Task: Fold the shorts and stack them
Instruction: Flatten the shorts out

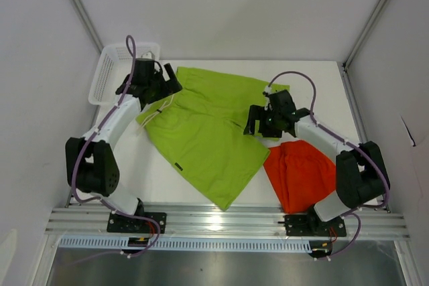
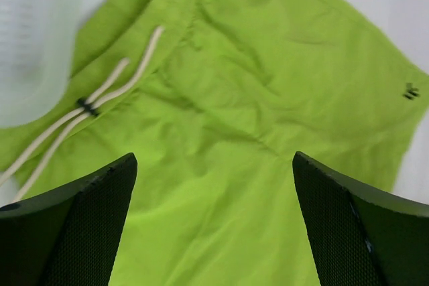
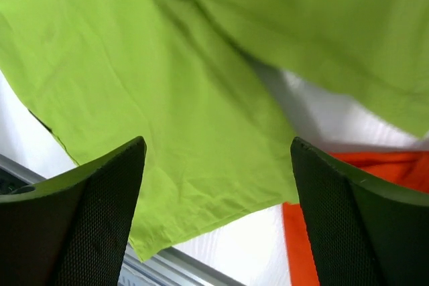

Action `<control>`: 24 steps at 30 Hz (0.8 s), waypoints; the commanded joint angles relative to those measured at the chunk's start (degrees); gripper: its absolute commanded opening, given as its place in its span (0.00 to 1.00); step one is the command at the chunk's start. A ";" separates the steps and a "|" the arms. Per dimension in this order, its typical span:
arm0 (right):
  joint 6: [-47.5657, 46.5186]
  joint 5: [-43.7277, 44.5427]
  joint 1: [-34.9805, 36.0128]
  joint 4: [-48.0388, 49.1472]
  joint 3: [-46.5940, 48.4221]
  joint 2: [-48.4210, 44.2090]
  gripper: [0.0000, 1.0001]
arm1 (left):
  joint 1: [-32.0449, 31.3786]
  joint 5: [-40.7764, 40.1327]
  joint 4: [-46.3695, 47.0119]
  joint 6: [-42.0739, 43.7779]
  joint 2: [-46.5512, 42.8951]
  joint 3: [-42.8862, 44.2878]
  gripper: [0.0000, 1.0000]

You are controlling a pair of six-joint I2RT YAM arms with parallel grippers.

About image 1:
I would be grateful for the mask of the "lime green shorts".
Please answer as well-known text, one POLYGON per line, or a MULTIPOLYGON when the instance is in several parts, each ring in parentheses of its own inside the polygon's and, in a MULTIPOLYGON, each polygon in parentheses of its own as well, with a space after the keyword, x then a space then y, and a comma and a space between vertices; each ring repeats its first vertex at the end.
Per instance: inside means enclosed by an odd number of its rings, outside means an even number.
POLYGON ((180 66, 181 91, 136 117, 160 154, 221 210, 245 189, 270 154, 244 135, 249 108, 264 106, 267 82, 180 66))

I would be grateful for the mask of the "orange shorts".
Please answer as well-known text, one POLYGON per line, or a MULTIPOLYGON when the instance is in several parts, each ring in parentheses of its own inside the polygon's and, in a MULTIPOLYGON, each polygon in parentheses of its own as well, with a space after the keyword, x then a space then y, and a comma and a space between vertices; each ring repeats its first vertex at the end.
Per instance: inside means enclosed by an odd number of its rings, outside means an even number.
POLYGON ((286 214, 306 212, 336 188, 335 164, 299 140, 271 147, 264 170, 286 214))

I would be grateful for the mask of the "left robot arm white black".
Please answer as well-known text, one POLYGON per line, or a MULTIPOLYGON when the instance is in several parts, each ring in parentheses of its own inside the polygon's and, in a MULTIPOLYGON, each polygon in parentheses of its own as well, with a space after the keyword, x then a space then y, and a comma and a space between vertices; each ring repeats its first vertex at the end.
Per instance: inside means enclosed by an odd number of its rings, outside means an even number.
POLYGON ((122 225, 130 232, 145 226, 143 202, 122 186, 120 170, 113 150, 129 124, 150 104, 180 92, 175 71, 170 64, 138 58, 131 72, 115 91, 111 109, 102 121, 81 137, 71 137, 65 144, 68 184, 75 199, 79 193, 98 200, 123 216, 122 225))

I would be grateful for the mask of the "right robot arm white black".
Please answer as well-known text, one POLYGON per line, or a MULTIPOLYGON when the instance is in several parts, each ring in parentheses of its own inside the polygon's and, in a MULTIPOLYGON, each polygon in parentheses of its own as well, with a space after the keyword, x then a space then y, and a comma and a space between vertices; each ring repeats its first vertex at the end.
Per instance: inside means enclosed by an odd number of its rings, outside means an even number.
POLYGON ((309 143, 335 165, 335 188, 307 210, 306 227, 322 234, 330 221, 353 213, 379 196, 389 196, 390 183, 379 146, 354 143, 319 122, 311 108, 297 109, 287 90, 266 86, 263 106, 251 105, 244 134, 280 138, 288 133, 309 143))

